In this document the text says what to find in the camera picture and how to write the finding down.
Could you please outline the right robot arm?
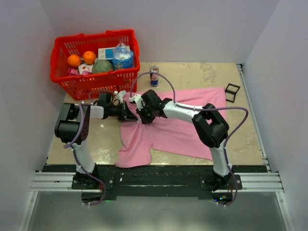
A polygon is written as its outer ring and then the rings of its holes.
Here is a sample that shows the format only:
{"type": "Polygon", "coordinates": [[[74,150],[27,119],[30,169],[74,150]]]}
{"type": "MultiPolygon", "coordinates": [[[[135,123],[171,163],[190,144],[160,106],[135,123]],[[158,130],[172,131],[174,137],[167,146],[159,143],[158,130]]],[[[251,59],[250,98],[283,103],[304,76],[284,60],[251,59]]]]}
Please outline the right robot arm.
{"type": "Polygon", "coordinates": [[[229,125],[214,105],[191,106],[171,98],[161,99],[153,90],[130,96],[129,102],[136,104],[136,113],[143,124],[151,124],[157,117],[193,124],[201,142],[210,149],[215,185],[226,189],[231,184],[232,164],[224,145],[229,125]]]}

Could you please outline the pink t-shirt garment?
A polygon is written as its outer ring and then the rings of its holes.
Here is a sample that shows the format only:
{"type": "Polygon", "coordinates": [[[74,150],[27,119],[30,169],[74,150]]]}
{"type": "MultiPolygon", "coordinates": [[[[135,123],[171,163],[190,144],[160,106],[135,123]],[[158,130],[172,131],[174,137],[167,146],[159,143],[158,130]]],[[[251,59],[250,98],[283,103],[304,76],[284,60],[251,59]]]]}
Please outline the pink t-shirt garment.
{"type": "MultiPolygon", "coordinates": [[[[176,91],[180,103],[215,107],[225,107],[223,87],[176,91]]],[[[126,121],[120,128],[122,148],[119,150],[117,167],[129,168],[148,165],[151,162],[150,149],[184,156],[212,160],[210,149],[199,139],[195,127],[178,119],[157,117],[149,124],[126,121]]]]}

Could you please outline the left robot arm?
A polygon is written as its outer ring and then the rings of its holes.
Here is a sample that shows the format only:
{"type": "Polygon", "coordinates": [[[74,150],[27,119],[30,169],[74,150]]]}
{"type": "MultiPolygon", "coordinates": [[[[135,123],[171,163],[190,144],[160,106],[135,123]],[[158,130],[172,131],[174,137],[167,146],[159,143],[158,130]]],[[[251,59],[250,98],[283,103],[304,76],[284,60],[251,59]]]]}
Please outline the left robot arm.
{"type": "Polygon", "coordinates": [[[55,136],[61,140],[64,148],[71,149],[76,162],[76,171],[85,174],[82,182],[89,189],[96,188],[100,183],[100,177],[93,173],[96,164],[86,143],[90,120],[116,117],[120,122],[137,121],[137,117],[124,101],[126,91],[94,92],[89,94],[90,103],[63,103],[54,128],[55,136]],[[94,92],[99,94],[97,102],[93,102],[91,98],[94,92]]]}

